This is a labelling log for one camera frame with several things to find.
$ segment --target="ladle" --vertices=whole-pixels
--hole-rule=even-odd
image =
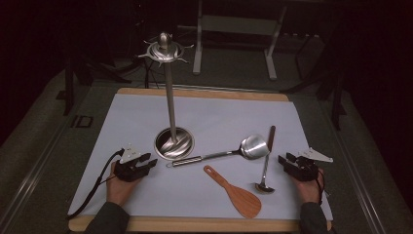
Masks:
[[[233,151],[225,151],[219,153],[208,154],[205,156],[196,156],[187,159],[181,159],[173,161],[172,163],[167,164],[167,167],[178,167],[192,163],[198,163],[203,160],[208,160],[212,158],[218,158],[223,156],[229,155],[241,155],[247,160],[254,160],[261,157],[264,157],[270,152],[268,149],[267,143],[265,142],[264,138],[260,135],[252,135],[247,137],[241,142],[240,148],[238,150]]]
[[[270,153],[271,150],[273,149],[273,141],[274,141],[274,135],[276,134],[276,126],[272,126],[270,130],[270,137],[268,139],[268,149],[269,152],[265,156],[265,163],[264,163],[264,172],[262,173],[262,178],[260,183],[255,183],[255,188],[258,192],[261,193],[273,193],[276,191],[276,189],[269,187],[265,184],[265,178],[267,174],[267,167],[268,167],[268,160],[270,158]]]

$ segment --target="human arm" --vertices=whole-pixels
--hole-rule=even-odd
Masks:
[[[106,203],[100,208],[94,220],[86,228],[87,234],[121,234],[128,227],[130,216],[122,208],[141,181],[125,182],[114,175],[115,163],[111,165],[111,174],[106,180]]]
[[[318,181],[321,186],[324,185],[322,176],[323,170],[320,169]],[[294,177],[291,178],[294,182],[298,195],[301,199],[300,212],[300,229],[302,234],[324,234],[327,231],[327,221],[325,215],[319,206],[319,186],[315,180],[299,181]]]

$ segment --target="person's left hand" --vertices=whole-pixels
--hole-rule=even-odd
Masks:
[[[114,175],[115,165],[116,162],[113,162],[111,165],[109,178],[112,178],[106,181],[106,201],[122,207],[128,201],[134,188],[140,183],[142,178],[133,182],[120,180]]]

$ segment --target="round metal base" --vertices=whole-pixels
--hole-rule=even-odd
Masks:
[[[176,128],[176,143],[172,141],[170,129],[161,131],[155,138],[155,151],[167,160],[185,158],[192,152],[194,145],[194,136],[182,128]]]

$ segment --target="dark background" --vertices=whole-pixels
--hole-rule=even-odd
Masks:
[[[220,7],[227,6],[226,10],[231,11],[230,5],[222,2],[225,1],[220,1]],[[212,9],[221,9],[214,8],[216,2],[210,4]],[[254,5],[245,1],[241,12],[266,16],[248,4]],[[239,12],[240,7],[233,9]],[[413,191],[406,184],[412,178],[413,163],[409,150],[413,143],[413,98],[409,95],[413,87],[412,7],[413,3],[407,0],[374,1],[368,8],[346,11],[331,38],[337,57],[346,67],[345,89],[351,93],[410,210]],[[51,78],[64,68],[65,40],[75,42],[96,61],[111,64],[112,57],[139,54],[142,47],[132,42],[150,36],[151,30],[174,32],[177,24],[195,26],[196,9],[196,1],[190,0],[2,1],[0,143]],[[302,19],[311,14],[308,8],[289,8],[282,30],[305,31],[310,26]],[[170,16],[168,23],[159,16]],[[88,72],[84,75],[83,82],[88,84]]]

